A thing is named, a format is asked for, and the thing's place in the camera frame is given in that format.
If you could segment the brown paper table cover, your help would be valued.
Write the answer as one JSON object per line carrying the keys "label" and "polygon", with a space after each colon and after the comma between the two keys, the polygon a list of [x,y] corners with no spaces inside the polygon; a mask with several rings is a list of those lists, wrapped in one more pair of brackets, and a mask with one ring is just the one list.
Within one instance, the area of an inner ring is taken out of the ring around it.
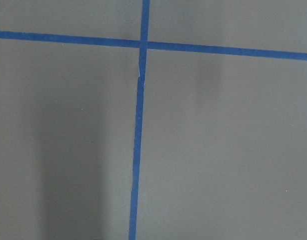
{"label": "brown paper table cover", "polygon": [[[138,240],[307,240],[307,61],[149,49]],[[129,237],[139,49],[0,39],[0,240]]]}

